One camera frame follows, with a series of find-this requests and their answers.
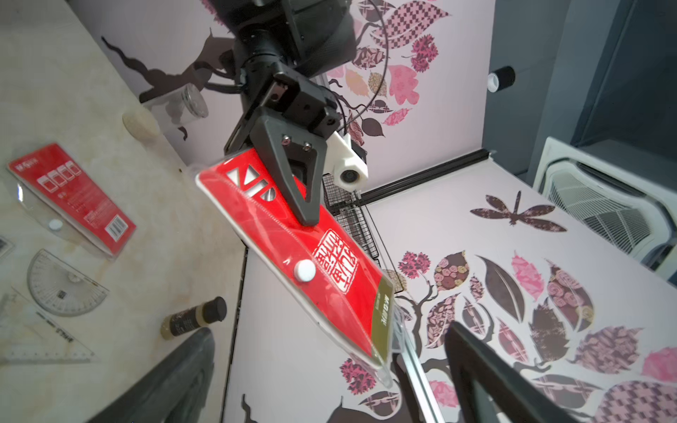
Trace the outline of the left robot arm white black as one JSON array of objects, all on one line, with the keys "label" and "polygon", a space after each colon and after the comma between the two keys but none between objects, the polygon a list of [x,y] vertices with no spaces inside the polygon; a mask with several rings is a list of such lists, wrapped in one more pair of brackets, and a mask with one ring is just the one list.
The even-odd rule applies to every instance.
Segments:
[{"label": "left robot arm white black", "polygon": [[297,220],[320,220],[327,141],[340,128],[338,102],[314,78],[352,61],[357,43],[347,1],[213,1],[234,35],[220,61],[243,115],[226,154],[256,150]]}]

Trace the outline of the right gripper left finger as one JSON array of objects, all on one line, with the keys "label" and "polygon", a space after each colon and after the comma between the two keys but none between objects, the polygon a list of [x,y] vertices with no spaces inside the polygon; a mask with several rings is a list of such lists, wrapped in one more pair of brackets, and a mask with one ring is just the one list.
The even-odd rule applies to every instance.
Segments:
[{"label": "right gripper left finger", "polygon": [[189,338],[92,422],[197,422],[213,379],[215,341],[207,328]]}]

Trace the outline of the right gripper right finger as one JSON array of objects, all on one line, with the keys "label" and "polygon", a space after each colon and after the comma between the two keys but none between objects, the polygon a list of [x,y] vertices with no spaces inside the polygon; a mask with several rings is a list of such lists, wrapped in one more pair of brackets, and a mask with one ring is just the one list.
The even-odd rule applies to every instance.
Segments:
[{"label": "right gripper right finger", "polygon": [[445,333],[451,379],[466,422],[573,422],[462,324]]}]

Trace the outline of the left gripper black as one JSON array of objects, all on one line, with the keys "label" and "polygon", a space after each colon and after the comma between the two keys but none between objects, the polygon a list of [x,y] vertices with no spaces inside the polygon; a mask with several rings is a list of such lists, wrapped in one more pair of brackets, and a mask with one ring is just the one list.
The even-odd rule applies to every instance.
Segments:
[{"label": "left gripper black", "polygon": [[325,140],[341,123],[337,102],[325,87],[276,57],[247,61],[237,70],[236,83],[243,115],[224,153],[243,149],[250,134],[296,219],[314,227],[320,220]]}]

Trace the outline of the red ruler set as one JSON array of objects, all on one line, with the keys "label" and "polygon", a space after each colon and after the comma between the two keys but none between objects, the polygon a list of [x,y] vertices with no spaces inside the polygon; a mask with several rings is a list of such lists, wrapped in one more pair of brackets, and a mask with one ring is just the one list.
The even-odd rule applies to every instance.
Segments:
[{"label": "red ruler set", "polygon": [[57,143],[8,163],[14,177],[108,257],[119,256],[137,226]]},{"label": "red ruler set", "polygon": [[395,288],[324,207],[303,226],[255,149],[197,171],[195,183],[319,327],[391,387]]}]

